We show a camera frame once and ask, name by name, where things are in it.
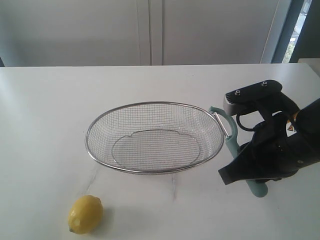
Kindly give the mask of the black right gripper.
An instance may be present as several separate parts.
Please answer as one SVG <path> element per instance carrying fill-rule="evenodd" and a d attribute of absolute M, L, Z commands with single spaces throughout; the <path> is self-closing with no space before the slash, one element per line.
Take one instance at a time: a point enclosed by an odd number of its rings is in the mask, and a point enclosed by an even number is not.
<path fill-rule="evenodd" d="M 243 144 L 234 160 L 218 170 L 225 185 L 241 180 L 277 181 L 299 170 L 292 163 L 295 156 L 287 144 L 285 130 L 299 107 L 282 92 L 255 100 L 251 106 L 263 122 L 254 127 L 252 141 Z"/>

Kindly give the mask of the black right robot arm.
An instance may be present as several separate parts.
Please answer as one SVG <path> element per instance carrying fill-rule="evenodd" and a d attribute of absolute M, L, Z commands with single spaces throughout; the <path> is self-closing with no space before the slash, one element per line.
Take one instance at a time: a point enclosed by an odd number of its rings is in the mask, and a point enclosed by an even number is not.
<path fill-rule="evenodd" d="M 256 111 L 263 121 L 251 129 L 251 141 L 218 171 L 225 185 L 240 180 L 278 181 L 320 161 L 319 100 L 299 109 L 280 92 L 247 102 L 236 119 Z"/>

